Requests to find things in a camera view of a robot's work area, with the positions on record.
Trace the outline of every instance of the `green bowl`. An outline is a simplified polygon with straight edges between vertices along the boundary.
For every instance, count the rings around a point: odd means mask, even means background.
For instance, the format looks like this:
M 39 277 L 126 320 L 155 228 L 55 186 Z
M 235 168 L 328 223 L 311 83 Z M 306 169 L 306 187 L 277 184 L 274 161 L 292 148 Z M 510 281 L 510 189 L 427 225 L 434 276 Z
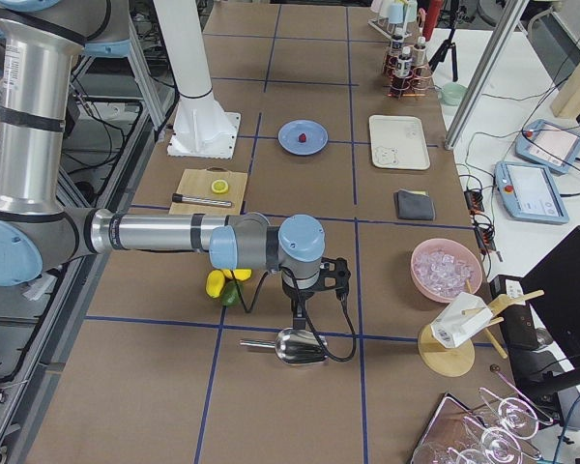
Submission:
M 449 106 L 458 106 L 466 94 L 466 87 L 457 82 L 445 84 L 441 89 L 443 103 Z

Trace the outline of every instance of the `wooden cutting board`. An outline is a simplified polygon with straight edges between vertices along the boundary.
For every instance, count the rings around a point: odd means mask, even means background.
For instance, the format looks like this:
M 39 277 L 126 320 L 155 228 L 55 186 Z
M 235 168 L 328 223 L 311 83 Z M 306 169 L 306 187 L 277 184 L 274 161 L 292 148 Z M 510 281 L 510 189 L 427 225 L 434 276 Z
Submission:
M 211 184 L 217 179 L 223 179 L 230 186 L 226 193 L 213 193 Z M 243 197 L 247 187 L 245 172 L 226 171 L 218 168 L 185 169 L 176 192 L 187 196 L 198 196 L 215 200 L 231 201 L 231 208 L 220 206 L 191 205 L 189 203 L 172 203 L 170 215 L 193 215 L 204 213 L 207 215 L 238 215 L 243 206 Z

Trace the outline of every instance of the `white tray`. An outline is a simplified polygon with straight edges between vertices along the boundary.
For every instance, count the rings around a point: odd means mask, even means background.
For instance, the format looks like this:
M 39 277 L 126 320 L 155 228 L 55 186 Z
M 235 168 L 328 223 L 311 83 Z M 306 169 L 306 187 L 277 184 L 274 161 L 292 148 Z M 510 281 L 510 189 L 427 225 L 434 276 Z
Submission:
M 425 170 L 429 155 L 421 119 L 412 116 L 369 117 L 371 160 L 376 167 Z

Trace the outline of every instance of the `blue plate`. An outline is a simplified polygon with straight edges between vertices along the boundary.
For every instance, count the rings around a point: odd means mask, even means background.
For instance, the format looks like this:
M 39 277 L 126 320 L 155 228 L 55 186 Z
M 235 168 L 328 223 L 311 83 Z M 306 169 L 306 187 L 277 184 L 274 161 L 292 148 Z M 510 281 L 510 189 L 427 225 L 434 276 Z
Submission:
M 305 142 L 299 140 L 303 133 Z M 281 146 L 288 152 L 302 157 L 318 153 L 325 148 L 329 141 L 329 135 L 325 128 L 318 123 L 305 119 L 298 119 L 285 124 L 279 130 L 277 138 Z

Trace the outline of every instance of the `pink bowl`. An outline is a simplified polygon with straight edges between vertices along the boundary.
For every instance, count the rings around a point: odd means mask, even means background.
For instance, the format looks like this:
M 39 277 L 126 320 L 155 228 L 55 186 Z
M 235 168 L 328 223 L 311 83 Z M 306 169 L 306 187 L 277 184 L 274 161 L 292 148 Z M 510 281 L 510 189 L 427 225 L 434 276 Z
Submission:
M 471 268 L 473 268 L 473 275 L 471 275 L 471 293 L 476 293 L 481 286 L 483 280 L 482 268 L 477 257 L 465 246 L 454 242 L 449 239 L 429 239 L 425 242 L 421 242 L 413 251 L 413 255 L 410 258 L 410 276 L 419 289 L 430 300 L 434 300 L 439 303 L 451 303 L 454 298 L 443 297 L 437 293 L 432 292 L 419 280 L 419 276 L 415 273 L 415 261 L 417 257 L 422 253 L 431 253 L 434 251 L 441 250 L 446 254 L 455 256 L 455 259 L 461 259 L 466 262 Z

